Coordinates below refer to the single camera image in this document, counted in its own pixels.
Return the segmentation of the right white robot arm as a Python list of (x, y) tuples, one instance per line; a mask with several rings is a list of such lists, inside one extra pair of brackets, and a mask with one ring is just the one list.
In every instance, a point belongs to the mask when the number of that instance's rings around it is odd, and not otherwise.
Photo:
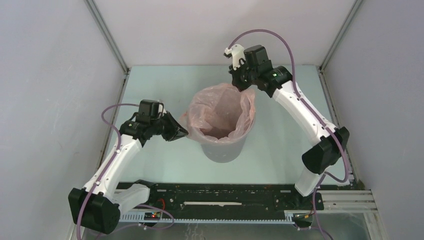
[(234, 44), (223, 54), (232, 60), (229, 73), (233, 86), (241, 92), (257, 86), (280, 104), (306, 133), (312, 147), (301, 156), (304, 167), (294, 185), (297, 191), (290, 196), (295, 208), (304, 209), (326, 170), (342, 158), (349, 131), (326, 119), (300, 91), (293, 73), (284, 66), (273, 66), (264, 46), (244, 48)]

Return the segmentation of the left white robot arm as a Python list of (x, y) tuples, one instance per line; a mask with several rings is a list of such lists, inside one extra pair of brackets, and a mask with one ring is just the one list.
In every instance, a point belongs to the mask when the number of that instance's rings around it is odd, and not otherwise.
[(141, 100), (137, 108), (120, 128), (102, 119), (116, 132), (116, 141), (93, 177), (82, 188), (73, 188), (68, 195), (79, 240), (82, 238), (81, 228), (107, 235), (115, 230), (121, 215), (139, 205), (145, 208), (156, 206), (158, 194), (147, 183), (133, 183), (128, 189), (116, 193), (121, 176), (153, 136), (171, 142), (188, 135), (162, 102)]

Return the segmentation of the grey round trash bin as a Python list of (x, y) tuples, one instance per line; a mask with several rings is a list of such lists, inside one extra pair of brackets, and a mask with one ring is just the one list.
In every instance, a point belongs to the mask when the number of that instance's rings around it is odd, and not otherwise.
[(242, 152), (248, 134), (240, 137), (230, 137), (229, 134), (218, 133), (215, 136), (207, 135), (206, 142), (201, 143), (205, 156), (216, 163), (229, 163), (235, 160)]

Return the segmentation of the pink plastic trash bag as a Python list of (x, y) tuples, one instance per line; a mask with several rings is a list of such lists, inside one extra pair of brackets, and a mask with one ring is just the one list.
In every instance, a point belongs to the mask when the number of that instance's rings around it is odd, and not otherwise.
[(229, 83), (210, 86), (194, 95), (179, 123), (188, 131), (187, 137), (200, 144), (236, 143), (254, 125), (255, 100), (252, 88), (239, 91)]

